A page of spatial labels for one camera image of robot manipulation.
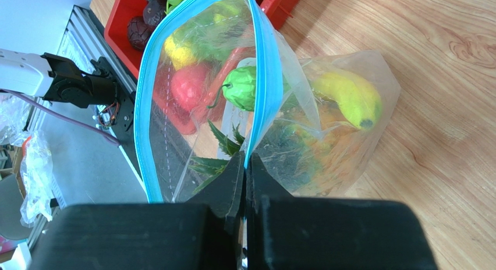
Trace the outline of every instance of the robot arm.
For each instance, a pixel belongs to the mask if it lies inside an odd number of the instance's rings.
[[[96,73],[86,74],[68,58],[0,49],[0,89],[48,101],[70,102],[80,108],[110,105],[118,96],[116,77],[110,73],[105,59],[92,63]]]

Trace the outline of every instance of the red basket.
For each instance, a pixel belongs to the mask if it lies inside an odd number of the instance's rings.
[[[275,29],[280,29],[299,0],[257,0]],[[131,47],[127,40],[127,23],[141,16],[146,0],[115,0],[105,27],[105,40],[131,73],[138,78],[143,53]]]

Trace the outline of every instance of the plastic bag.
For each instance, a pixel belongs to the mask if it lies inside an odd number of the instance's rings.
[[[400,93],[377,51],[301,60],[318,106],[320,127],[287,88],[284,103],[256,153],[289,192],[333,196],[363,173]]]
[[[14,144],[23,147],[20,174],[26,189],[26,198],[21,205],[21,224],[32,227],[41,214],[52,220],[50,200],[52,198],[53,163],[52,153],[43,134],[39,131],[19,133]]]
[[[0,94],[0,145],[9,144],[9,139],[21,133],[26,126],[29,104],[20,98]]]
[[[255,0],[184,0],[158,25],[134,115],[150,202],[186,201],[235,152],[249,158],[282,102],[281,56],[291,83],[306,82],[281,38]]]

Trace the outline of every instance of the yellow lemon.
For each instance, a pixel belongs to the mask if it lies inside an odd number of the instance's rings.
[[[194,57],[193,50],[187,44],[178,46],[174,43],[173,35],[169,36],[164,42],[164,51],[169,56],[174,65],[174,69],[179,70],[185,66],[193,65],[198,62]]]
[[[336,69],[312,82],[312,89],[336,101],[343,116],[358,129],[371,129],[382,114],[381,96],[366,79]]]

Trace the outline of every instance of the wooden table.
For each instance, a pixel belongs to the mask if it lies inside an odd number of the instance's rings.
[[[93,0],[103,24],[114,0]],[[407,203],[442,269],[496,265],[496,0],[301,0],[299,57],[378,49],[402,92],[342,196]]]

